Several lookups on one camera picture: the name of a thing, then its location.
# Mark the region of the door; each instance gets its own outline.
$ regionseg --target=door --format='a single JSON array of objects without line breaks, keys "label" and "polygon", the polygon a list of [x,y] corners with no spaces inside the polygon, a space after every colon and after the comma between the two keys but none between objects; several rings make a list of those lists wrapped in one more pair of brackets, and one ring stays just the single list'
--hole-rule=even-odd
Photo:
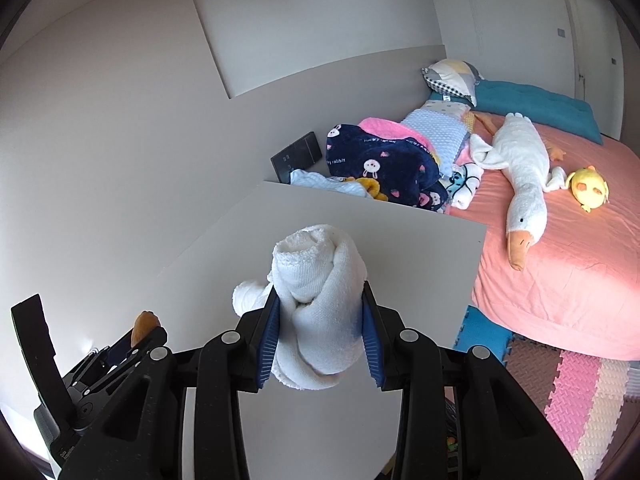
[{"label": "door", "polygon": [[575,96],[587,101],[603,134],[620,138],[624,105],[622,45],[609,0],[567,0],[574,34]]}]

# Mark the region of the light blue blanket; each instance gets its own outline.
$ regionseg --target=light blue blanket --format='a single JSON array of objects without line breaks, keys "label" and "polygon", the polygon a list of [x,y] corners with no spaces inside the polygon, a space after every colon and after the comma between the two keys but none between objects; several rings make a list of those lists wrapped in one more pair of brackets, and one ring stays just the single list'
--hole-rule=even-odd
[{"label": "light blue blanket", "polygon": [[407,115],[402,124],[431,141],[440,158],[440,175],[449,178],[452,175],[453,163],[460,152],[460,145],[466,136],[465,125],[453,117],[421,108]]}]

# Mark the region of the black clamp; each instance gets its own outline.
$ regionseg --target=black clamp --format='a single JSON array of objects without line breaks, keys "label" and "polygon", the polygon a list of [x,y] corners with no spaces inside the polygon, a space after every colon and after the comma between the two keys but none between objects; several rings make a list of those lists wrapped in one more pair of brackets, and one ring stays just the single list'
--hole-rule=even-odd
[{"label": "black clamp", "polygon": [[[365,282],[362,336],[371,376],[402,390],[393,480],[580,480],[569,452],[487,348],[438,347],[378,306]],[[42,404],[35,410],[61,480],[180,480],[186,389],[196,386],[196,480],[248,480],[238,392],[264,385],[278,340],[274,290],[260,310],[202,348],[173,354],[157,327],[135,348],[130,333],[63,378],[38,296],[12,308]],[[455,394],[447,411],[444,386]],[[453,424],[458,450],[447,452]]]}]

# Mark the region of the goose beak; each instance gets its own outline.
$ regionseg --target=goose beak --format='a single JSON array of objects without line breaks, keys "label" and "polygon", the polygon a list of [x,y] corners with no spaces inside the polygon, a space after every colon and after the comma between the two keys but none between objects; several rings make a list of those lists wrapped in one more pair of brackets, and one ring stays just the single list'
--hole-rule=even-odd
[{"label": "goose beak", "polygon": [[533,243],[533,235],[529,231],[507,233],[507,254],[511,268],[520,271],[524,269],[527,252]]}]

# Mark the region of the teal cushion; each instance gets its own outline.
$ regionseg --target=teal cushion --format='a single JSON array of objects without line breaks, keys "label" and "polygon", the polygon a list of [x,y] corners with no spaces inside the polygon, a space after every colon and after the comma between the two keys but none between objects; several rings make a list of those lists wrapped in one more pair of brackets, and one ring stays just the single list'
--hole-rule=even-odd
[{"label": "teal cushion", "polygon": [[[430,99],[442,100],[442,95],[432,92]],[[451,100],[468,104],[466,99],[451,97]],[[476,100],[478,105],[474,110],[478,112],[498,115],[520,112],[534,123],[546,124],[602,144],[593,111],[585,101],[537,86],[487,80],[480,80],[476,86]]]}]

